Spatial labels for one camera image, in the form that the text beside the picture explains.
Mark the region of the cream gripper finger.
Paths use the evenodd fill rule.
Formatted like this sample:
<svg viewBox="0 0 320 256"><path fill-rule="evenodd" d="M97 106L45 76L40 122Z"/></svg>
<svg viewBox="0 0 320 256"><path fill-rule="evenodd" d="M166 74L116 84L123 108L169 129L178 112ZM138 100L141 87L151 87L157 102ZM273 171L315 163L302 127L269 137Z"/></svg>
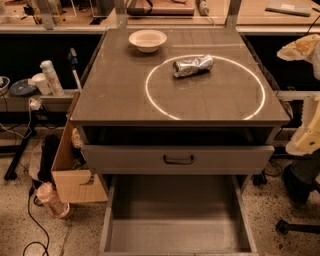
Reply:
<svg viewBox="0 0 320 256"><path fill-rule="evenodd" d="M312 154L320 148L320 96L304 99L301 121L286 145L286 152L295 156Z"/></svg>
<svg viewBox="0 0 320 256"><path fill-rule="evenodd" d="M299 61L312 62L317 44L320 42L318 34L311 34L301 37L285 46L278 52L277 57L285 61Z"/></svg>

